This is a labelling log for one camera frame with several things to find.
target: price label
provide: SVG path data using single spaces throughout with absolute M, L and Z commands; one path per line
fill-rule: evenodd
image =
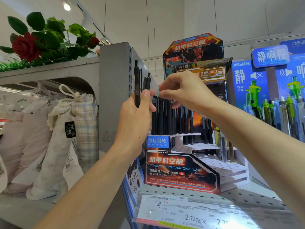
M 218 206 L 175 199 L 170 195 L 145 195 L 141 200 L 137 222 L 181 229 L 303 228 L 297 218 L 287 211 Z

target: person's left hand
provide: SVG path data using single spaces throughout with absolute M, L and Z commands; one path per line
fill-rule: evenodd
M 155 94 L 155 90 L 143 90 L 139 108 L 135 106 L 134 94 L 122 105 L 114 143 L 123 147 L 132 159 L 141 153 L 142 144 L 150 130 L 152 118 L 149 111 L 156 111 L 156 107 L 150 102 L 150 96 Z

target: white perforated shelf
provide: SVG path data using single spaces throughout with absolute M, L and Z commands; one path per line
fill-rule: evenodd
M 195 202 L 236 206 L 267 206 L 269 208 L 288 210 L 276 193 L 252 181 L 242 187 L 222 192 L 220 195 L 153 185 L 144 185 L 139 194 L 172 194 L 188 197 L 189 201 Z

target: white hang tag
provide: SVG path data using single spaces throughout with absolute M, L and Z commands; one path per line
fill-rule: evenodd
M 12 183 L 31 185 L 36 180 L 39 171 L 41 170 L 41 165 L 44 160 L 47 149 L 27 168 L 25 168 L 20 174 L 18 174 Z
M 2 157 L 0 156 L 0 193 L 5 190 L 7 186 L 7 171 L 4 166 Z
M 78 164 L 76 138 L 72 139 L 70 150 L 68 152 L 65 167 L 63 168 L 63 177 L 65 178 L 68 189 L 84 175 L 81 166 Z

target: red rose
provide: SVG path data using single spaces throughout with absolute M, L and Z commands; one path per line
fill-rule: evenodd
M 92 37 L 87 44 L 91 49 L 94 49 L 99 44 L 99 40 L 96 37 Z
M 32 62 L 34 59 L 39 58 L 40 50 L 35 44 L 35 39 L 29 32 L 25 33 L 24 37 L 19 35 L 12 43 L 12 48 L 21 59 L 26 59 L 28 62 Z

